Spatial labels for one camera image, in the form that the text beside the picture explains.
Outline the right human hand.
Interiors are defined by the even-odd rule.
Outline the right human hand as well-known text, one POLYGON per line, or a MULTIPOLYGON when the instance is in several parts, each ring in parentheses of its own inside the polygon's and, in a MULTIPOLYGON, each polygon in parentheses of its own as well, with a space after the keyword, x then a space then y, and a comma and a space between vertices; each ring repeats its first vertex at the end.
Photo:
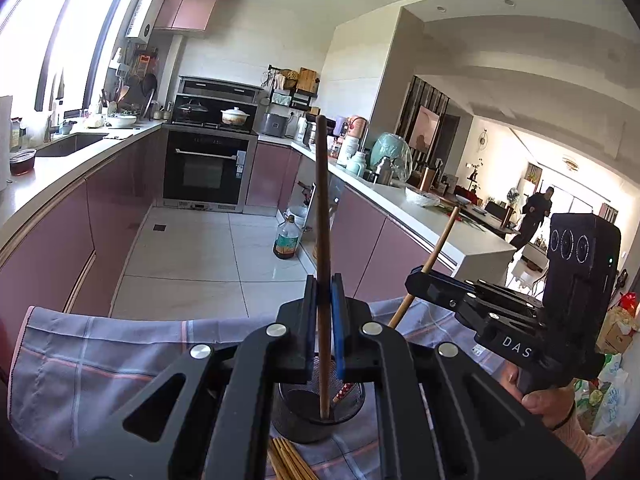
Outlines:
POLYGON ((575 393, 572 385, 561 388, 521 393, 516 383, 520 369, 510 362, 501 367, 499 382, 526 410, 538 416, 550 430, 559 429, 575 411, 575 393))

